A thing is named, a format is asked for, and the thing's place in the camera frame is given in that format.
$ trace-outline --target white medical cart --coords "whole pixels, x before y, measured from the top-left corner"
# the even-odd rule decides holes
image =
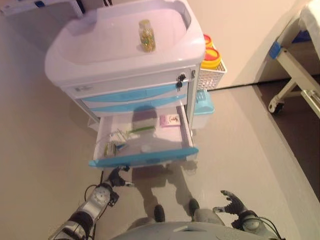
[[[151,53],[140,45],[143,19],[154,30],[156,50]],[[198,152],[190,126],[204,54],[203,33],[186,0],[136,1],[69,22],[47,52],[45,72],[99,123],[90,166],[154,165],[192,159]],[[139,111],[155,112],[154,133],[105,158],[110,133],[127,128]],[[159,116],[167,114],[179,114],[180,127],[161,128]]]

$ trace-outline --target white bed sheet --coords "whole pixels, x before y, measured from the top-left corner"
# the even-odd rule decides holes
[[[309,2],[301,10],[299,25],[303,30],[308,30],[320,58],[320,0]]]

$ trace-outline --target cart wheel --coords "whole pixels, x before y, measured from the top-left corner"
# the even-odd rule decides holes
[[[269,104],[269,112],[272,113],[273,115],[278,114],[283,108],[284,108],[284,103],[279,102],[274,106],[272,103]]]

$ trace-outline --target glass jar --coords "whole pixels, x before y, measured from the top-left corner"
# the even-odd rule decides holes
[[[156,49],[154,30],[148,19],[139,22],[139,36],[145,52],[153,52]]]

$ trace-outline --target blue drawer handle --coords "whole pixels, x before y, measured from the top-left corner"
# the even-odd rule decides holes
[[[104,106],[104,107],[94,107],[90,108],[93,112],[114,112],[114,113],[121,113],[121,112],[132,112],[136,109],[139,111],[148,110],[151,108],[158,108],[163,105],[167,105],[170,103],[174,103],[177,100],[186,98],[187,95],[179,95],[179,96],[171,96],[167,98],[155,99],[151,101],[141,101],[129,104],[122,104],[122,105],[115,105],[115,106]]]
[[[99,102],[99,103],[120,103],[120,102],[128,102],[128,101],[152,98],[152,97],[159,96],[174,90],[177,90],[176,85],[170,84],[165,86],[156,86],[156,87],[150,87],[150,88],[139,89],[139,90],[86,97],[86,98],[83,98],[82,100],[88,101],[88,102]]]
[[[188,147],[182,149],[141,153],[128,156],[116,156],[112,158],[104,158],[91,160],[90,167],[96,168],[114,168],[117,166],[144,166],[154,165],[172,160],[181,160],[187,156],[197,154],[199,149],[196,147]]]

